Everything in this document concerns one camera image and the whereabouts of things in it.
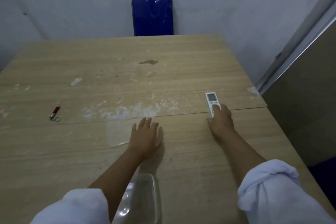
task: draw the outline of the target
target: white sleeve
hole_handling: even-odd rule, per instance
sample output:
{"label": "white sleeve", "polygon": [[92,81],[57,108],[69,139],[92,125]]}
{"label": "white sleeve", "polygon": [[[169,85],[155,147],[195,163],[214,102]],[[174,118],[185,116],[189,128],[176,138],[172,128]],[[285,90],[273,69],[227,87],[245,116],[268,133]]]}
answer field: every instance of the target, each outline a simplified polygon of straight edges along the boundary
{"label": "white sleeve", "polygon": [[251,169],[238,189],[238,207],[255,223],[336,223],[300,186],[296,169],[278,159]]}
{"label": "white sleeve", "polygon": [[35,215],[31,224],[110,224],[101,189],[74,189]]}

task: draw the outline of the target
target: wooden table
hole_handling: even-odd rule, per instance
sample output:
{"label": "wooden table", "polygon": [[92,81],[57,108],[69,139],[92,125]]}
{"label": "wooden table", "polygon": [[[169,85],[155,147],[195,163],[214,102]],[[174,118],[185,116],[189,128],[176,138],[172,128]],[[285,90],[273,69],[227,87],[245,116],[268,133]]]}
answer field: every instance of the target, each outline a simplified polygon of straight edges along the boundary
{"label": "wooden table", "polygon": [[[108,146],[108,124],[155,116],[164,147],[141,169],[157,177],[163,223],[238,223],[237,186],[206,124],[204,93],[212,91],[247,142],[266,159],[295,166],[304,189],[336,217],[251,87],[217,35],[28,45],[0,74],[2,219],[29,223],[67,191],[87,187],[127,147]],[[50,121],[57,104],[62,120]]]}

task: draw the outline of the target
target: hand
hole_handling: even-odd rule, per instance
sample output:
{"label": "hand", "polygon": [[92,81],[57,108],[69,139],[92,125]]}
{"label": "hand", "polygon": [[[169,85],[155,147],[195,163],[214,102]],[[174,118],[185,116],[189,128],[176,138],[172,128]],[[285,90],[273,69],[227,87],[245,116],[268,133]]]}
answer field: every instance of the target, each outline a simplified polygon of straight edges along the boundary
{"label": "hand", "polygon": [[228,132],[235,132],[235,126],[231,118],[231,111],[224,104],[221,105],[222,109],[218,105],[213,105],[213,118],[207,118],[208,125],[212,133],[216,136],[223,138]]}
{"label": "hand", "polygon": [[133,124],[128,150],[138,154],[141,162],[151,158],[160,146],[161,141],[157,136],[158,123],[151,125],[152,119],[143,118],[138,126]]}

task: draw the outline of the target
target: dark blue fabric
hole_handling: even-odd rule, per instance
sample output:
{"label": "dark blue fabric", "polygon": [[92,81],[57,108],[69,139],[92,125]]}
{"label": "dark blue fabric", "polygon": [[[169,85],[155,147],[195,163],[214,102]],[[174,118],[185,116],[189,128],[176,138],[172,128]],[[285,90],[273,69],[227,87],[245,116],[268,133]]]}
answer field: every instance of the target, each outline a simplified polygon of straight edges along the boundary
{"label": "dark blue fabric", "polygon": [[174,35],[172,0],[132,0],[134,36]]}
{"label": "dark blue fabric", "polygon": [[336,157],[308,167],[308,169],[336,209]]}

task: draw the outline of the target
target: forearm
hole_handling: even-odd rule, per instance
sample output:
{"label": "forearm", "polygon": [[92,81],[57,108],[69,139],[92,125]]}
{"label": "forearm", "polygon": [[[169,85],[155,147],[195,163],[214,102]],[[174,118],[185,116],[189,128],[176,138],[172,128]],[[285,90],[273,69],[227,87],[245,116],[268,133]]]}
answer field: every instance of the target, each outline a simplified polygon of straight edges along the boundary
{"label": "forearm", "polygon": [[248,171],[266,161],[236,131],[223,133],[220,136],[219,145],[233,165],[239,184],[241,184]]}
{"label": "forearm", "polygon": [[103,191],[108,203],[110,221],[113,220],[127,185],[140,163],[141,158],[127,149],[107,171],[89,186],[89,188],[99,188]]}

